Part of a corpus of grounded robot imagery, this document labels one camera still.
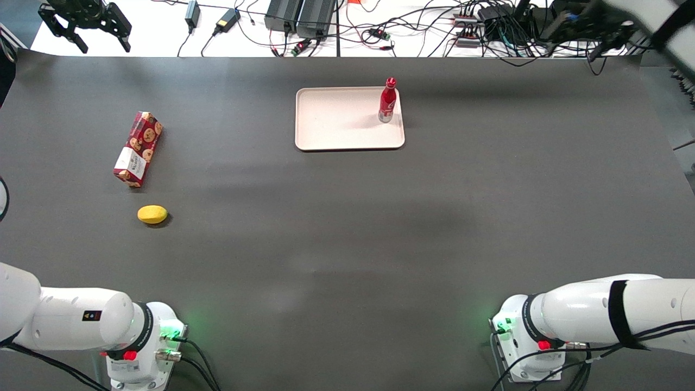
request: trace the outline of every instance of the red bottle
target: red bottle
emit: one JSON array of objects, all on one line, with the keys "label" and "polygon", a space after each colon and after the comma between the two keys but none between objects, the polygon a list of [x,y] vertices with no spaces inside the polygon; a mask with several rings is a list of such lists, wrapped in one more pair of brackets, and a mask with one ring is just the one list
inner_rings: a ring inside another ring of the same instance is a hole
[{"label": "red bottle", "polygon": [[382,102],[379,105],[379,120],[390,122],[393,118],[393,107],[395,106],[395,79],[389,77],[386,80],[386,88],[382,93]]}]

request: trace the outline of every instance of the lemon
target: lemon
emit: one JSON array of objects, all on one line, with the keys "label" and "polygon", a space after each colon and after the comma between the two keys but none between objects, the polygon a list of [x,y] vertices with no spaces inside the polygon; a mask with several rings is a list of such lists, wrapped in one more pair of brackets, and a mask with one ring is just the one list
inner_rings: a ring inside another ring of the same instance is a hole
[{"label": "lemon", "polygon": [[138,210],[138,219],[147,224],[159,224],[167,218],[168,212],[159,205],[147,205]]}]

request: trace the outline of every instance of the dark gray table surface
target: dark gray table surface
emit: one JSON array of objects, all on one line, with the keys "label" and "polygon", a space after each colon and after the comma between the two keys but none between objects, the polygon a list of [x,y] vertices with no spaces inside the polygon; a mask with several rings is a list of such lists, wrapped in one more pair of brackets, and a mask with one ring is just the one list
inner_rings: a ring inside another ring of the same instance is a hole
[{"label": "dark gray table surface", "polygon": [[[487,317],[508,296],[695,277],[695,200],[630,60],[600,77],[582,61],[476,58],[24,53],[18,68],[0,110],[0,260],[44,286],[169,303],[225,391],[485,391]],[[296,149],[297,90],[389,76],[401,150]],[[165,133],[132,191],[111,169],[138,110]],[[144,226],[148,204],[173,219]],[[51,355],[91,371],[84,352]],[[587,389],[686,390],[694,364],[621,352]],[[203,389],[175,372],[171,391]],[[83,388],[0,352],[0,389]]]}]

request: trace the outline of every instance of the white tray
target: white tray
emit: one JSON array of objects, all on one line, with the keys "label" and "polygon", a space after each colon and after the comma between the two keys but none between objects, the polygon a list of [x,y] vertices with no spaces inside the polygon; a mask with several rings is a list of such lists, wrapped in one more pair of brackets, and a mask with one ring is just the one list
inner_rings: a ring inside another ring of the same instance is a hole
[{"label": "white tray", "polygon": [[379,121],[384,87],[302,88],[297,91],[295,145],[303,151],[395,149],[405,143],[400,94],[393,119]]}]

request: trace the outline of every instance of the power supply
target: power supply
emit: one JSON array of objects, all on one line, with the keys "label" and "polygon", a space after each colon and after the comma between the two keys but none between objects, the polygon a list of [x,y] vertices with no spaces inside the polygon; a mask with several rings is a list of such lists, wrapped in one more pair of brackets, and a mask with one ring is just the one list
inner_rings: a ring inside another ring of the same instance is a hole
[{"label": "power supply", "polygon": [[265,27],[275,31],[296,32],[302,0],[271,0],[265,14]]},{"label": "power supply", "polygon": [[335,0],[304,0],[297,22],[297,35],[322,40],[331,27],[335,5]]}]

